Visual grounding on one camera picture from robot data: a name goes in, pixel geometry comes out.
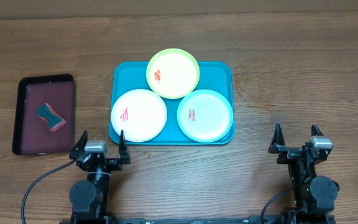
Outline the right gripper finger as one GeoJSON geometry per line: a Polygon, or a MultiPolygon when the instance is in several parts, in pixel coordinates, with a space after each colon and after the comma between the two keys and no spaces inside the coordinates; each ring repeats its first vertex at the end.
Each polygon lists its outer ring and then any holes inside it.
{"type": "Polygon", "coordinates": [[[323,136],[323,133],[318,128],[318,125],[316,123],[311,126],[311,136],[323,136]]]}
{"type": "Polygon", "coordinates": [[[272,138],[272,141],[270,143],[270,146],[268,148],[268,153],[281,153],[285,150],[285,140],[283,137],[282,129],[280,126],[280,123],[277,123],[275,125],[275,131],[272,138]]]}

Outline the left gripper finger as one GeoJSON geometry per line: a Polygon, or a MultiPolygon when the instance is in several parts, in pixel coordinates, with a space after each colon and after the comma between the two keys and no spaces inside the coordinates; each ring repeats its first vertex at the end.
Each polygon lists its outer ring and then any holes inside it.
{"type": "Polygon", "coordinates": [[[129,151],[127,149],[126,139],[125,139],[123,130],[121,130],[121,133],[120,133],[119,155],[120,155],[120,159],[130,159],[131,158],[129,151]]]}
{"type": "Polygon", "coordinates": [[[88,141],[88,132],[84,131],[77,143],[70,149],[70,153],[80,152],[85,148],[88,141]]]}

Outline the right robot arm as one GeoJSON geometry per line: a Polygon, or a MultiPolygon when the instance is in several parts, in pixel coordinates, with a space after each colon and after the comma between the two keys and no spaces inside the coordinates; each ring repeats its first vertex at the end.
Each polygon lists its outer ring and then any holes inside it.
{"type": "Polygon", "coordinates": [[[267,207],[281,196],[293,192],[293,208],[285,209],[271,223],[334,223],[329,212],[339,193],[339,184],[326,176],[318,176],[315,165],[327,160],[333,149],[331,140],[324,136],[316,124],[311,126],[311,138],[300,147],[287,147],[280,124],[275,132],[268,153],[278,154],[277,164],[288,166],[292,186],[270,199],[261,211],[263,223],[267,207]]]}

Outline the green and red sponge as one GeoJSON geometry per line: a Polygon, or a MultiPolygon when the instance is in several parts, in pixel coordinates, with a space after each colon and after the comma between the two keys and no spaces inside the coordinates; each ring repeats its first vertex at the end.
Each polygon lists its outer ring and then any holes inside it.
{"type": "Polygon", "coordinates": [[[42,106],[38,107],[35,111],[35,115],[47,123],[51,132],[60,129],[66,123],[66,121],[56,113],[48,103],[44,103],[42,106]]]}

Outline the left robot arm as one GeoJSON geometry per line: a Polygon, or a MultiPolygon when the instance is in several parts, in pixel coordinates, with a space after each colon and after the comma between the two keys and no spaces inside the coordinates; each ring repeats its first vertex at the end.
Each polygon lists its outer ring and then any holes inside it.
{"type": "Polygon", "coordinates": [[[103,140],[89,140],[85,131],[70,149],[69,158],[86,172],[86,179],[73,184],[69,199],[72,204],[70,223],[118,223],[108,212],[111,173],[121,171],[124,164],[131,163],[124,132],[119,140],[119,157],[106,157],[107,147],[103,140]]]}

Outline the white plate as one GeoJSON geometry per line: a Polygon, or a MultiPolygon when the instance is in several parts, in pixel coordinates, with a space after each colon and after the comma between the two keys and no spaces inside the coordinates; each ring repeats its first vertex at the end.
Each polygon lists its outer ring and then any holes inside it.
{"type": "Polygon", "coordinates": [[[130,142],[146,142],[160,134],[167,122],[164,101],[151,90],[136,89],[120,96],[111,110],[111,124],[130,142]]]}

